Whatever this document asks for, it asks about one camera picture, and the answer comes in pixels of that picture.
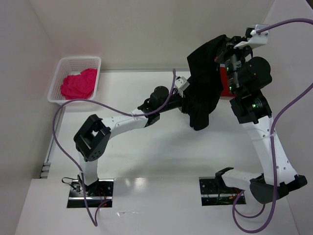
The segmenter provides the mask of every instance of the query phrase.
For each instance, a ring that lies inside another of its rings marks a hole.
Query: black cable
[[[61,182],[62,182],[63,184],[67,184],[67,185],[71,186],[74,190],[76,189],[76,188],[73,186],[73,182],[70,184],[70,183],[68,183],[68,182],[65,182],[64,179],[69,179],[69,180],[77,180],[77,179],[70,178],[70,177],[63,177],[63,178],[61,179]]]

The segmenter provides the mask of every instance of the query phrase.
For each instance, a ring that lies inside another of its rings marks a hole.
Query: laundry basket
[[[86,69],[97,69],[97,78],[94,85],[94,90],[90,98],[93,100],[96,96],[99,74],[100,74],[101,58],[97,56],[73,56],[62,58],[57,66],[57,69],[54,73],[53,80],[49,89],[47,99],[49,102],[63,104],[67,102],[64,96],[61,95],[61,85],[63,84],[64,78],[68,75],[77,75],[81,71]],[[83,101],[76,101],[70,103],[72,104],[81,103]]]

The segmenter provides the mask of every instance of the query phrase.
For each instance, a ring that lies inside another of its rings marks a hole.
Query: cable
[[[272,219],[272,217],[273,217],[273,215],[274,215],[275,206],[276,206],[276,200],[277,200],[277,170],[276,170],[276,153],[275,153],[275,145],[274,145],[274,136],[272,136],[272,135],[274,134],[275,125],[276,125],[278,119],[280,118],[280,116],[281,116],[288,108],[290,108],[293,104],[295,104],[298,100],[300,100],[303,96],[305,96],[312,88],[313,88],[313,83],[312,83],[308,88],[306,88],[306,90],[305,90],[304,92],[302,92],[296,99],[294,99],[292,102],[290,102],[289,104],[287,104],[287,105],[278,113],[278,115],[276,116],[276,118],[274,118],[273,124],[272,124],[272,126],[271,126],[271,128],[270,128],[270,134],[271,134],[271,137],[270,137],[270,145],[271,145],[272,159],[273,159],[274,189],[273,189],[273,202],[272,202],[272,206],[271,206],[271,209],[270,209],[270,212],[269,212],[269,215],[268,215],[268,218],[267,218],[266,222],[265,222],[260,228],[258,228],[258,229],[256,229],[256,230],[246,230],[246,229],[242,228],[242,227],[238,224],[238,221],[237,221],[236,216],[235,216],[235,211],[237,211],[236,208],[235,208],[235,206],[236,206],[236,204],[237,204],[237,202],[238,202],[240,196],[244,193],[244,190],[239,193],[239,195],[237,196],[237,198],[235,199],[235,201],[234,201],[234,203],[233,203],[233,207],[232,207],[233,219],[234,219],[235,224],[237,225],[237,227],[238,227],[240,230],[242,230],[243,232],[246,232],[246,233],[248,233],[248,234],[254,234],[254,233],[258,233],[258,232],[262,231],[263,229],[265,229],[265,228],[269,225],[269,223],[270,223],[270,221],[271,221],[271,219]],[[265,207],[265,205],[263,205],[262,210],[261,210],[257,215],[251,216],[250,218],[255,218],[255,217],[259,216],[259,215],[263,212],[264,207]]]
[[[122,115],[126,115],[126,116],[129,116],[129,117],[142,117],[142,116],[148,116],[148,115],[151,115],[151,114],[154,114],[154,113],[157,113],[158,111],[160,111],[162,108],[164,108],[164,106],[168,103],[168,101],[170,100],[171,98],[171,95],[173,93],[173,90],[174,90],[174,86],[175,86],[175,79],[176,79],[176,70],[173,69],[173,82],[172,82],[172,86],[171,86],[171,90],[169,92],[169,95],[167,96],[165,102],[159,107],[157,108],[156,110],[150,112],[150,113],[146,113],[146,114],[135,114],[135,115],[132,115],[132,114],[128,114],[128,113],[125,113],[125,112],[122,112],[122,111],[119,111],[115,108],[112,108],[108,105],[105,105],[105,104],[102,104],[100,102],[97,102],[97,101],[94,101],[94,100],[89,100],[89,99],[72,99],[72,100],[69,100],[63,104],[61,104],[59,106],[59,108],[57,109],[57,111],[55,112],[54,116],[53,116],[53,119],[52,119],[52,135],[53,135],[53,139],[55,141],[55,143],[57,144],[57,146],[59,147],[59,149],[69,158],[72,160],[72,162],[74,162],[74,164],[78,167],[78,169],[80,170],[81,172],[81,180],[82,180],[82,188],[83,188],[83,197],[84,197],[84,203],[85,203],[85,207],[86,207],[86,210],[87,210],[87,213],[92,221],[92,223],[94,224],[94,226],[98,226],[98,223],[97,223],[97,213],[98,211],[100,210],[100,208],[109,200],[105,200],[103,203],[101,203],[98,208],[96,209],[96,212],[94,214],[94,218],[92,217],[92,214],[90,212],[90,209],[88,207],[88,203],[87,203],[87,199],[86,199],[86,189],[85,189],[85,177],[84,177],[84,173],[83,173],[83,169],[81,168],[81,166],[78,164],[77,161],[75,161],[75,159],[69,155],[65,149],[63,149],[63,147],[60,145],[58,139],[57,139],[57,136],[56,136],[56,133],[55,133],[55,119],[59,113],[59,111],[64,107],[66,106],[67,104],[71,103],[71,102],[75,102],[75,101],[86,101],[86,102],[90,102],[90,103],[94,103],[94,104],[98,104],[100,106],[103,106],[105,108],[108,108],[108,109],[111,109],[112,111],[115,111],[119,114],[122,114]]]
[[[77,180],[77,179],[70,178],[70,177],[63,177],[63,178],[61,179],[61,182],[62,182],[63,184],[67,184],[67,185],[71,186],[74,190],[76,189],[76,188],[73,186],[73,183],[70,184],[70,183],[68,183],[68,182],[65,182],[64,179],[69,179],[69,180]]]
[[[270,25],[268,27],[259,29],[259,30],[256,31],[256,33],[262,33],[264,31],[270,30],[272,28],[276,28],[278,26],[281,26],[281,25],[284,25],[284,24],[289,24],[289,23],[294,23],[294,22],[303,22],[303,23],[313,24],[313,20],[310,20],[310,19],[294,18],[294,19],[289,19],[289,20],[286,20],[286,21],[281,21],[281,22],[278,22],[276,24],[272,24],[272,25]]]
[[[264,31],[267,31],[267,30],[270,30],[272,28],[276,28],[278,26],[281,26],[281,25],[284,25],[284,24],[289,24],[289,23],[293,23],[293,22],[304,22],[304,23],[308,23],[308,24],[312,24],[313,25],[313,20],[310,20],[310,19],[305,19],[305,18],[295,18],[295,19],[290,19],[290,20],[286,20],[286,21],[282,21],[282,22],[278,22],[276,24],[273,24],[273,25],[270,25],[268,27],[265,27],[265,28],[262,28],[262,29],[259,29],[256,31],[256,33],[262,33]],[[278,119],[280,118],[280,116],[288,109],[290,108],[293,104],[295,104],[298,100],[300,100],[303,96],[305,96],[311,89],[313,88],[313,83],[303,92],[301,93],[297,98],[295,98],[292,102],[290,102],[289,104],[287,104],[279,113],[278,115],[276,116],[276,118],[274,118],[274,121],[273,121],[273,124],[270,128],[270,134],[271,134],[271,137],[270,137],[270,145],[271,145],[271,152],[272,152],[272,160],[273,160],[273,173],[274,173],[274,187],[273,187],[273,200],[272,200],[272,206],[271,206],[271,209],[270,209],[270,212],[269,212],[269,215],[268,215],[268,218],[267,220],[265,221],[265,223],[258,229],[256,230],[246,230],[244,229],[243,227],[241,227],[236,219],[236,216],[235,216],[235,212],[238,213],[240,216],[244,217],[244,218],[256,218],[258,217],[259,215],[261,215],[265,209],[265,205],[263,205],[261,211],[259,213],[257,213],[256,215],[253,215],[253,216],[246,216],[246,215],[243,215],[241,214],[240,212],[237,211],[236,209],[236,204],[240,198],[240,196],[244,193],[244,190],[242,190],[237,198],[235,199],[234,203],[233,203],[233,207],[232,207],[232,215],[233,215],[233,219],[234,219],[234,222],[235,224],[237,225],[237,227],[242,230],[243,232],[245,233],[248,233],[248,234],[254,234],[254,233],[258,233],[262,230],[264,230],[270,223],[273,215],[274,215],[274,211],[275,211],[275,206],[276,206],[276,201],[277,201],[277,171],[276,171],[276,153],[275,153],[275,145],[274,145],[274,137],[273,137],[273,134],[274,134],[274,129],[275,129],[275,125],[278,121]]]

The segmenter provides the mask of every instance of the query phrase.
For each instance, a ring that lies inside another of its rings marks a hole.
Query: red cloth
[[[69,75],[63,80],[61,94],[65,99],[87,99],[92,95],[96,77],[96,69],[86,69],[79,75]]]

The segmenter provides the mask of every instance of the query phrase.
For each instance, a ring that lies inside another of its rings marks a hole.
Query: black cloth
[[[209,114],[216,108],[223,85],[219,65],[214,62],[218,48],[225,42],[221,35],[196,49],[188,57],[191,77],[184,91],[184,112],[190,116],[190,126],[199,131],[209,125]]]

